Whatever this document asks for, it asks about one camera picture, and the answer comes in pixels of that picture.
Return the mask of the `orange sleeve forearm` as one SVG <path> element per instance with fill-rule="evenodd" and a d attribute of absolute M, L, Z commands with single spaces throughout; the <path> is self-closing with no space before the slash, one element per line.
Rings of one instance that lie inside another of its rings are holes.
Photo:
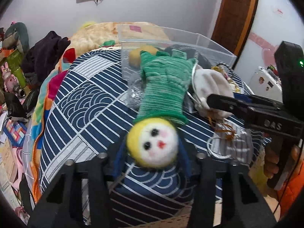
<path fill-rule="evenodd" d="M 285 185 L 282 187 L 281 190 L 277 191 L 278 200 L 281 200 L 280 217 L 283 217 L 288 212 L 293 202 L 296 200 L 297 196 L 301 192 L 303 188 L 303 183 L 304 183 L 304 175 L 303 175 L 303 163 L 302 163 L 298 174 L 296 174 L 294 177 L 291 178 L 285 192 L 283 193 Z"/>

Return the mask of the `right hand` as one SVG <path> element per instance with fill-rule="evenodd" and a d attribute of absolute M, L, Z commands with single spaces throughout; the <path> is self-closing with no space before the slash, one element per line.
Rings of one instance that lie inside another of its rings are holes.
<path fill-rule="evenodd" d="M 291 151 L 291 156 L 293 160 L 297 161 L 299 157 L 299 153 L 300 153 L 300 148 L 298 146 L 294 146 Z M 278 162 L 279 162 L 279 156 L 271 149 L 269 145 L 265 146 L 263 172 L 267 178 L 271 179 L 274 176 L 274 174 L 278 173 L 279 171 L 279 167 L 277 166 Z M 292 178 L 294 178 L 299 174 L 302 162 L 303 162 L 303 152 L 301 153 L 299 162 L 296 165 L 296 168 L 292 174 Z"/>

